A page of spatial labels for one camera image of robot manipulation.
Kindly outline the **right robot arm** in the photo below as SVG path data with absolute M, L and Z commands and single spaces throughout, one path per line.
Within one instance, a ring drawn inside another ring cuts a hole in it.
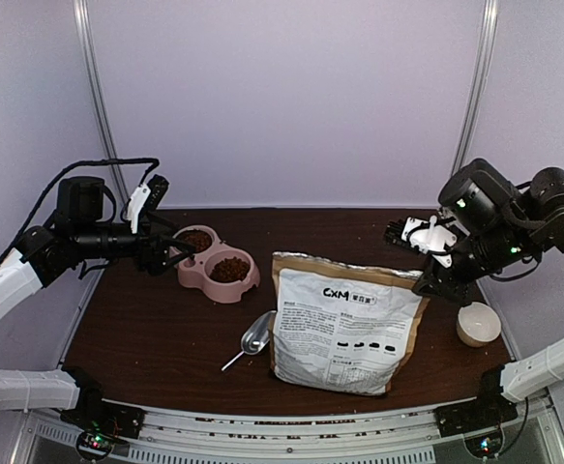
M 460 305 L 470 302 L 469 285 L 519 261 L 539 262 L 544 252 L 564 253 L 564 170 L 548 167 L 515 186 L 485 159 L 454 174 L 438 196 L 439 219 L 407 227 L 404 241 L 430 261 L 412 290 Z M 486 372 L 480 396 L 468 405 L 474 425 L 490 425 L 505 400 L 530 394 L 564 379 L 564 337 L 540 352 Z

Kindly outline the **pet food bag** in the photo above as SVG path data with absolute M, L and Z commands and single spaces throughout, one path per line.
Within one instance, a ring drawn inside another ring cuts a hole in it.
M 276 251 L 271 368 L 302 387 L 380 396 L 413 354 L 429 298 L 420 274 Z

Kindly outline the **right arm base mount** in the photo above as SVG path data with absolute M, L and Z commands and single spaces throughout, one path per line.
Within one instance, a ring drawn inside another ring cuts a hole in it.
M 519 416 L 517 404 L 502 395 L 500 380 L 504 367 L 501 364 L 482 374 L 474 399 L 440 406 L 433 412 L 442 438 L 461 434 L 466 450 L 484 461 L 502 455 L 505 450 L 502 425 Z

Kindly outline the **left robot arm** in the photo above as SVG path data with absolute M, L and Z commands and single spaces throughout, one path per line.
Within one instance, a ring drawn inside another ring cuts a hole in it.
M 131 258 L 138 270 L 159 276 L 192 257 L 194 247 L 177 240 L 175 226 L 155 214 L 168 187 L 160 175 L 141 183 L 124 217 L 115 220 L 103 218 L 104 202 L 114 199 L 103 179 L 61 180 L 47 222 L 25 230 L 0 262 L 0 320 L 64 272 L 79 269 L 86 276 L 89 260 L 103 269 Z M 101 385 L 80 368 L 0 369 L 0 411 L 45 408 L 72 414 L 91 429 L 111 419 Z

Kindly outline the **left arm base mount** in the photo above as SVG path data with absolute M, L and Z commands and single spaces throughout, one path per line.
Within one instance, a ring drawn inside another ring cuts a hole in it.
M 141 408 L 104 399 L 102 385 L 80 367 L 63 367 L 79 388 L 73 409 L 61 410 L 60 420 L 78 427 L 75 450 L 86 462 L 107 458 L 116 446 L 140 435 L 145 413 Z

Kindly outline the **metal scoop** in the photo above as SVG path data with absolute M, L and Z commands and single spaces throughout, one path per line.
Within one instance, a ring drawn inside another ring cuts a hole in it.
M 243 355 L 257 355 L 268 345 L 270 340 L 268 327 L 276 313 L 275 310 L 263 313 L 247 328 L 240 341 L 240 352 L 221 368 L 221 372 L 227 371 Z

